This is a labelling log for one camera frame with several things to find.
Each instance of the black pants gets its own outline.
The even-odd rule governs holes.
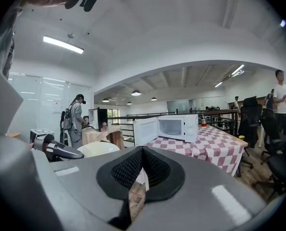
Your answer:
[[[283,134],[286,135],[286,114],[276,113],[275,115],[277,119],[277,127],[278,127],[279,133],[282,133],[282,130],[283,130]]]

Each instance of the person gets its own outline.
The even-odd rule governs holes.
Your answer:
[[[9,8],[0,23],[0,71],[8,78],[11,69],[15,43],[13,35],[17,17],[22,12],[22,8],[27,5],[36,6],[58,6],[72,0],[16,0]]]
[[[286,135],[286,84],[284,84],[284,73],[282,70],[275,72],[278,84],[274,88],[273,102],[277,104],[275,116],[277,119],[278,131]]]
[[[273,91],[274,89],[272,89],[272,91],[268,93],[268,95],[265,98],[265,106],[268,109],[273,109]]]
[[[87,122],[81,117],[82,108],[81,104],[84,102],[84,96],[78,94],[75,99],[71,102],[69,110],[71,112],[71,123],[72,127],[69,131],[72,147],[78,149],[82,146],[82,123],[86,126]]]
[[[239,106],[238,106],[238,102],[237,102],[237,101],[238,101],[238,98],[239,98],[238,96],[235,97],[235,102],[234,102],[234,104],[233,104],[233,108],[236,109],[236,110],[238,110],[238,112],[240,112]]]

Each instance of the woman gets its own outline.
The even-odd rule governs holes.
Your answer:
[[[78,149],[82,146],[82,136],[81,136],[81,125],[87,125],[87,122],[81,117],[82,108],[81,104],[84,102],[84,96],[78,94],[75,99],[71,102],[69,110],[71,112],[71,129],[69,132],[72,147]]]

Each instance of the window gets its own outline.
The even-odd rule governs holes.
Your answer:
[[[107,109],[108,117],[118,117],[117,109]],[[118,119],[112,120],[112,124],[118,123]]]

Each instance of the white ceiling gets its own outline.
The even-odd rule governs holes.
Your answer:
[[[100,71],[104,59],[123,42],[144,35],[156,26],[205,22],[251,32],[273,46],[284,34],[279,30],[281,19],[262,0],[98,0],[89,13],[79,4],[70,10],[64,6],[25,7],[16,24],[15,58],[48,62],[91,74]],[[82,55],[42,41],[44,35],[67,41],[69,33],[75,36],[70,43],[84,48]],[[183,86],[212,87],[237,67],[215,64],[156,73],[99,93],[95,103],[118,95],[127,99],[133,89],[148,93]],[[244,70],[243,76],[255,72],[251,66]]]

